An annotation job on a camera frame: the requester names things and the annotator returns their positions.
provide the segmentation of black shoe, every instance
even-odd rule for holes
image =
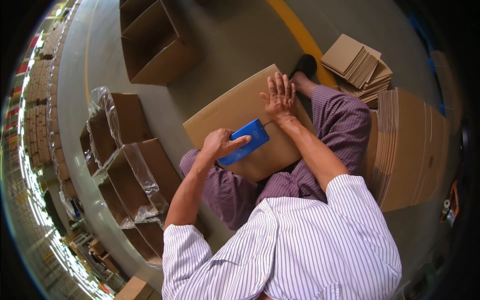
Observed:
[[[310,54],[302,55],[299,62],[297,63],[297,66],[293,70],[292,74],[290,74],[288,79],[292,79],[293,74],[295,74],[295,72],[297,71],[302,71],[303,73],[305,73],[308,79],[311,79],[312,76],[317,73],[317,61],[315,60],[315,57]]]

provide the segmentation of gray concrete floor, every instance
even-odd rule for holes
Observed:
[[[203,49],[205,59],[168,88],[130,84],[120,43],[117,0],[83,0],[67,35],[60,62],[58,118],[63,152],[79,199],[97,238],[122,266],[161,290],[163,275],[145,264],[128,243],[91,179],[78,137],[88,117],[85,96],[85,45],[90,20],[87,76],[89,90],[108,86],[111,92],[137,93],[153,136],[161,141],[173,165],[192,148],[183,122],[218,96],[255,72],[275,63],[290,72],[303,54],[295,37],[266,1],[211,0],[205,7],[179,0],[187,22]],[[324,53],[345,33],[380,52],[392,69],[392,86],[409,90],[426,102],[438,104],[440,94],[427,62],[427,52],[408,20],[391,0],[286,0]],[[385,214],[400,250],[404,278],[423,262],[428,251],[445,235],[440,226],[439,203]],[[206,206],[201,207],[212,231],[208,241],[216,252],[232,235]]]

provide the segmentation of purple checkered pants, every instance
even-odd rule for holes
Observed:
[[[368,107],[354,96],[318,85],[312,94],[312,109],[317,137],[340,158],[350,174],[358,175],[372,126]],[[183,176],[190,171],[199,152],[192,149],[183,156],[180,162]],[[202,201],[231,230],[245,224],[261,200],[283,196],[327,202],[325,193],[303,159],[291,174],[279,172],[272,175],[258,196],[257,183],[215,163],[208,172],[202,191]]]

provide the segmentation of blue tape dispenser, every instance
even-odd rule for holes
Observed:
[[[245,146],[242,146],[235,150],[232,154],[227,155],[226,157],[219,158],[218,161],[222,165],[230,166],[234,162],[244,158],[248,154],[252,153],[255,149],[270,140],[270,137],[266,133],[265,128],[259,119],[253,120],[252,122],[232,133],[230,135],[230,140],[236,140],[244,135],[250,135],[252,137],[252,140],[250,140]]]

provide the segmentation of white striped short-sleeve shirt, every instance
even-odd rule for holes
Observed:
[[[328,183],[328,204],[264,199],[214,255],[192,225],[164,233],[163,299],[387,299],[398,249],[360,176]]]

